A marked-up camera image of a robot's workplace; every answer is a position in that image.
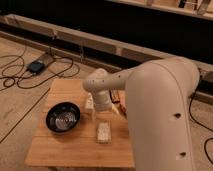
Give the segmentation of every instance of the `floor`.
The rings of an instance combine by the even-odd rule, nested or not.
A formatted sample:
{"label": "floor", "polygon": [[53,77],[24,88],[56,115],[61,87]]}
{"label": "floor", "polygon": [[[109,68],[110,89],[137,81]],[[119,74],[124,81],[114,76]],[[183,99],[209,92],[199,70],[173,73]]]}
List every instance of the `floor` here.
{"label": "floor", "polygon": [[[9,40],[0,38],[0,56],[8,54],[21,54],[24,46]],[[36,59],[43,52],[30,48],[24,55],[26,64]],[[0,58],[0,66],[4,62],[8,62],[11,59],[3,60]],[[59,71],[63,64],[54,64],[51,69]],[[85,78],[91,73],[94,68],[79,64],[81,70],[75,78]],[[70,73],[74,73],[77,70],[76,67],[72,68]],[[40,81],[51,75],[50,72],[45,71],[35,80],[25,82],[26,85],[35,85]],[[45,97],[36,105],[36,107],[30,111],[28,115],[25,113],[30,107],[39,99],[39,97],[49,88],[52,80],[49,80],[44,85],[30,90],[22,90],[16,86],[9,88],[3,92],[0,92],[0,141],[11,131],[14,125],[17,126],[11,131],[11,133],[0,144],[0,168],[2,171],[48,171],[49,168],[35,168],[26,166],[24,163],[28,149],[31,144],[33,133],[36,129],[36,125],[39,119],[39,112],[42,110],[42,106],[45,101]],[[201,103],[198,101],[193,102],[192,112],[195,117],[208,125],[212,126],[213,123],[213,106]],[[205,139],[213,137],[213,134],[207,130],[199,127],[193,122],[190,122],[192,132],[192,142],[194,149],[194,158],[197,171],[212,171],[213,165],[211,165],[203,150],[203,143]],[[208,145],[208,151],[210,157],[213,158],[213,142]],[[72,168],[58,168],[58,170],[87,170],[87,171],[127,171],[128,169],[72,169]]]}

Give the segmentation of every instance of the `wooden tabletop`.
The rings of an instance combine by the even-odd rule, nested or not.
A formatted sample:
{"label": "wooden tabletop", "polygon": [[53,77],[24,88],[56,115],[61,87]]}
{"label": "wooden tabletop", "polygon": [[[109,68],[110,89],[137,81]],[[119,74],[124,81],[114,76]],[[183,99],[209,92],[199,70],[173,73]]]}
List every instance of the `wooden tabletop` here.
{"label": "wooden tabletop", "polygon": [[[134,167],[127,121],[110,112],[97,115],[95,121],[84,113],[87,92],[80,79],[54,80],[32,140],[26,164],[48,167]],[[81,111],[77,126],[67,133],[52,133],[45,123],[49,109],[60,102],[75,103]],[[96,128],[101,121],[111,123],[112,141],[96,142]]]}

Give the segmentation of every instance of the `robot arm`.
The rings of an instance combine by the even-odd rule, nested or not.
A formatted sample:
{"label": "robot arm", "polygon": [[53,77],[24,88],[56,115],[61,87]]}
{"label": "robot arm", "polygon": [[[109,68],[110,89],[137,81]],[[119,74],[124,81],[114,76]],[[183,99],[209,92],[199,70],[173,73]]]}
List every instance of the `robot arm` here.
{"label": "robot arm", "polygon": [[95,73],[83,83],[94,103],[107,106],[111,101],[103,91],[125,90],[136,171],[195,171],[187,98],[199,72],[190,60],[155,60],[112,75]]}

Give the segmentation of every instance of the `power adapter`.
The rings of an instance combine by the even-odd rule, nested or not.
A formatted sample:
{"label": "power adapter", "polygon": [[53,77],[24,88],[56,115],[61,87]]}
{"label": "power adapter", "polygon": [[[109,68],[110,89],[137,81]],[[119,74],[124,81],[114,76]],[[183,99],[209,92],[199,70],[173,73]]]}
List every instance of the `power adapter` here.
{"label": "power adapter", "polygon": [[213,72],[208,72],[198,86],[198,90],[213,95]]}
{"label": "power adapter", "polygon": [[27,66],[27,71],[31,72],[32,74],[36,74],[36,75],[40,74],[54,61],[55,61],[55,59],[53,58],[52,55],[49,55],[48,53],[44,53],[38,59],[31,62]]}
{"label": "power adapter", "polygon": [[45,65],[39,61],[33,61],[27,66],[27,71],[33,74],[40,74],[45,69]]}

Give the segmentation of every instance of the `power cord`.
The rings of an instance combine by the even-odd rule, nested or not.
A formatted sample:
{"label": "power cord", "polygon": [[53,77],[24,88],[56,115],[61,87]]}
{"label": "power cord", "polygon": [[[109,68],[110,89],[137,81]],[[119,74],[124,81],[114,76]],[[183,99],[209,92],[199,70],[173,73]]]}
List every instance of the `power cord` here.
{"label": "power cord", "polygon": [[[197,93],[197,88],[196,88],[195,92],[193,93],[193,95],[192,95],[192,97],[191,97],[191,100],[190,100],[190,103],[189,103],[189,115],[190,115],[190,117],[191,117],[191,119],[192,119],[193,122],[195,122],[196,124],[198,124],[199,126],[205,128],[205,129],[207,129],[208,131],[213,132],[213,129],[212,129],[212,128],[209,128],[208,126],[206,126],[206,125],[204,125],[203,123],[201,123],[200,121],[198,121],[198,120],[193,116],[193,114],[192,114],[192,110],[191,110],[191,108],[192,108],[192,102],[193,102],[194,99],[195,99],[196,93]],[[207,150],[207,144],[208,144],[209,141],[212,141],[212,140],[213,140],[213,138],[208,138],[208,139],[205,140],[205,142],[204,142],[204,152],[205,152],[205,155],[206,155],[207,159],[209,160],[209,162],[210,162],[211,164],[213,164],[213,160],[212,160],[212,159],[210,158],[210,156],[209,156],[209,153],[208,153],[208,150]]]}
{"label": "power cord", "polygon": [[38,87],[38,86],[41,86],[42,84],[46,83],[48,80],[50,80],[50,79],[52,79],[52,78],[54,78],[54,77],[56,77],[56,76],[58,76],[58,77],[60,77],[60,78],[68,78],[68,77],[73,77],[73,76],[77,75],[77,74],[80,72],[80,67],[79,67],[77,64],[75,64],[75,66],[77,67],[77,71],[76,71],[74,74],[69,75],[69,76],[62,76],[61,74],[65,73],[66,71],[68,71],[68,70],[70,70],[71,68],[73,68],[74,62],[73,62],[73,59],[72,59],[72,58],[69,58],[69,57],[61,57],[61,59],[71,60],[71,63],[70,63],[70,62],[62,62],[62,63],[68,63],[68,64],[70,64],[69,67],[67,67],[66,69],[64,69],[64,70],[62,70],[62,71],[60,71],[60,72],[58,72],[58,73],[54,73],[53,71],[51,71],[51,72],[53,73],[52,76],[48,77],[47,79],[41,81],[40,83],[38,83],[38,84],[36,84],[36,85],[28,86],[28,87],[27,87],[27,86],[21,85],[21,82],[22,82],[23,80],[26,79],[25,77],[23,77],[24,74],[26,73],[26,71],[25,71],[25,72],[21,75],[21,77],[18,78],[18,81],[17,81],[17,83],[16,83],[16,84],[17,84],[17,87],[19,87],[20,89],[32,89],[32,88],[36,88],[36,87]]}
{"label": "power cord", "polygon": [[[4,59],[4,58],[15,58],[14,60],[6,63],[6,64],[3,64],[2,66],[0,66],[0,69],[2,69],[1,71],[1,76],[0,77],[0,80],[3,80],[3,88],[0,89],[0,91],[4,91],[12,86],[15,85],[15,80],[17,78],[19,78],[19,74],[23,71],[24,69],[24,66],[25,66],[25,61],[24,61],[24,54],[26,53],[26,50],[27,50],[27,44],[25,44],[25,47],[24,47],[24,51],[21,53],[21,55],[5,55],[5,56],[1,56],[0,59]],[[5,74],[5,72],[11,68],[15,68],[15,67],[19,67],[20,69],[12,74],[12,75],[7,75]],[[10,85],[7,85],[8,81],[9,80],[12,80],[12,84]]]}

